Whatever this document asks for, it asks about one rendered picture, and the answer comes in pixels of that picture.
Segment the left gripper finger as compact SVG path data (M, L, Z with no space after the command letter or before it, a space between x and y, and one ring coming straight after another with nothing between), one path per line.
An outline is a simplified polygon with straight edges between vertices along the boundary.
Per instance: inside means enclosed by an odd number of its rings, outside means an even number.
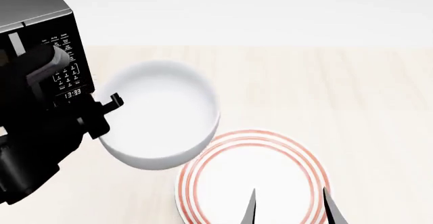
M110 96L111 101L102 106L102 114L109 114L110 112L117 110L124 105L123 99L118 93L114 93Z

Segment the black microwave oven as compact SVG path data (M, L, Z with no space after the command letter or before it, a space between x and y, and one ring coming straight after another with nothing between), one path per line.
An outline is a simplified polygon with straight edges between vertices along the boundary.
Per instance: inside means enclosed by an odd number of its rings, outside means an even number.
M95 87L64 0L0 0L0 127L74 124Z

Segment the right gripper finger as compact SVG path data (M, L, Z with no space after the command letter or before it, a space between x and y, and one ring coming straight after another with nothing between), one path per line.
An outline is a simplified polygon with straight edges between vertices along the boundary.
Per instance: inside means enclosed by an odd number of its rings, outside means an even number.
M256 214L256 189L253 189L244 217L240 224L255 224L255 214Z
M329 224L348 224L326 187L323 188L323 201Z

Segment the white plate with red rings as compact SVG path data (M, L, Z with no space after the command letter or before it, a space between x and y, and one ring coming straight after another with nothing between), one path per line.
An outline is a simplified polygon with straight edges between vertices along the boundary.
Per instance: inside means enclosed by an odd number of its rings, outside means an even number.
M182 166L175 200L184 224L240 224L250 199L255 224L327 224L319 159L302 144L266 130L216 136Z

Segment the white round bowl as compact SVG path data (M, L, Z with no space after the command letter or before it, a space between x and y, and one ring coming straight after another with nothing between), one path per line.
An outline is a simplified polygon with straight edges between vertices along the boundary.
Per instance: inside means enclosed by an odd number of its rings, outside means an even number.
M95 90L107 103L117 93L124 104L105 118L101 144L135 169L173 169L198 156L214 137L221 110L216 89L191 66L170 60L136 63Z

